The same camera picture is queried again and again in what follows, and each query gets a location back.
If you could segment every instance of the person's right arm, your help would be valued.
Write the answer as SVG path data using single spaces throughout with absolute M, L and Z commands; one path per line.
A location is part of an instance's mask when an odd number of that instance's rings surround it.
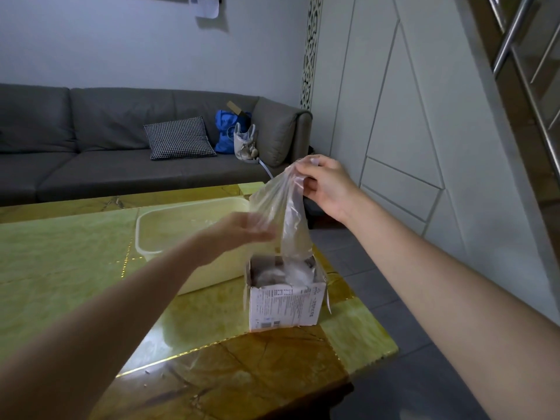
M 299 163 L 304 194 L 356 236 L 493 419 L 560 416 L 560 328 L 419 237 L 340 163 Z

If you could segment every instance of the person's left hand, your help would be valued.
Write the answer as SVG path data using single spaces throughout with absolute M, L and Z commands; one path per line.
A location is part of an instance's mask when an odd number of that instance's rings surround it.
M 256 229 L 252 224 L 253 216 L 258 214 L 249 212 L 232 212 L 220 219 L 217 223 L 198 233 L 198 239 L 203 246 L 200 255 L 200 265 L 206 265 L 214 261 L 218 256 L 240 247 L 247 243 L 267 242 L 274 239 L 276 227 L 270 225 L 267 229 Z

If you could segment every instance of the black and white checkered pillow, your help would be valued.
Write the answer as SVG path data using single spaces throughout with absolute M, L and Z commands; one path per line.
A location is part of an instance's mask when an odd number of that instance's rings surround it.
M 217 156 L 206 136 L 202 116 L 144 125 L 144 131 L 152 150 L 152 161 Z

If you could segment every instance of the plastic container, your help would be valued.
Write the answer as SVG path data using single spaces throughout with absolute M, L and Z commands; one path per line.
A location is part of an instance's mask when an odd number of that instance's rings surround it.
M 136 221 L 136 250 L 150 261 L 165 249 L 214 224 L 228 213 L 248 211 L 248 207 L 248 200 L 242 197 L 225 197 L 146 212 Z M 242 276 L 254 250 L 254 247 L 242 246 L 221 254 L 211 264 L 195 270 L 178 294 Z

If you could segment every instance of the staircase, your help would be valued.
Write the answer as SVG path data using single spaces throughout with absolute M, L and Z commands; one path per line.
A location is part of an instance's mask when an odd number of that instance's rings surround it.
M 560 260 L 560 8 L 554 5 L 558 0 L 469 3 L 550 241 Z M 511 45 L 515 53 L 507 48 L 500 66 L 497 54 L 514 23 L 519 24 Z

